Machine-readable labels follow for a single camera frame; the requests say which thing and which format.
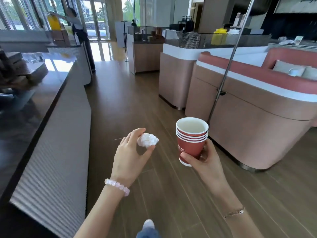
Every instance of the white tissue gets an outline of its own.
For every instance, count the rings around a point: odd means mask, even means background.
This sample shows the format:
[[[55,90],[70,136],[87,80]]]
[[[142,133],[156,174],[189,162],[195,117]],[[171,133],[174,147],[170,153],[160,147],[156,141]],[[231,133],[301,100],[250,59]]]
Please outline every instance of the white tissue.
[[[151,145],[156,145],[158,143],[159,139],[154,136],[153,134],[142,134],[138,138],[138,145],[141,147],[150,147]]]

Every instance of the pink sofa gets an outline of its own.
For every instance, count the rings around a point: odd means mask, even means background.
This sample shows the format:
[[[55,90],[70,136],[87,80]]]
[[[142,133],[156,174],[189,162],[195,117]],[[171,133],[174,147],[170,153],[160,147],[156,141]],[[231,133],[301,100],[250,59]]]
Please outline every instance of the pink sofa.
[[[317,124],[317,81],[273,71],[276,60],[317,68],[317,53],[269,50],[261,67],[233,61],[209,135],[242,164],[267,169]],[[193,69],[186,116],[208,119],[228,59],[202,52]]]

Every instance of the white sneaker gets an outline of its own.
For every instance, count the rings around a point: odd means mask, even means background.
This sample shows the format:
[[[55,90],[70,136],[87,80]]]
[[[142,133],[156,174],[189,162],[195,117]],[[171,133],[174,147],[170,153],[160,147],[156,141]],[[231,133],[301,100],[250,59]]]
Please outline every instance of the white sneaker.
[[[144,222],[144,224],[143,224],[143,228],[142,229],[145,229],[145,228],[153,228],[154,229],[155,226],[154,226],[153,220],[150,220],[150,219],[146,220]]]

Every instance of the stacked paper cups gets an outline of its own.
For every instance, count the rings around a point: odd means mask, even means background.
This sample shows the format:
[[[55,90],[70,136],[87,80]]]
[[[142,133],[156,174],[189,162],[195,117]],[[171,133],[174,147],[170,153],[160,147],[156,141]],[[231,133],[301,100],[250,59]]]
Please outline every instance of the stacked paper cups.
[[[182,152],[199,160],[208,138],[208,128],[204,120],[193,117],[182,118],[176,122],[179,160],[183,165],[191,166],[180,156]]]

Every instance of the printed logo on cup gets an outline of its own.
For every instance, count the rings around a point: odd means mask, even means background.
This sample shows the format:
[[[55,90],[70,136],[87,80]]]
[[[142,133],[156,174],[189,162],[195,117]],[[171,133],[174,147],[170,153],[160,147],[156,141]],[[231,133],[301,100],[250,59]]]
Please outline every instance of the printed logo on cup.
[[[186,150],[185,150],[185,149],[183,149],[182,147],[180,147],[180,146],[179,146],[179,144],[178,144],[178,150],[179,150],[179,151],[181,151],[181,152],[186,153]]]

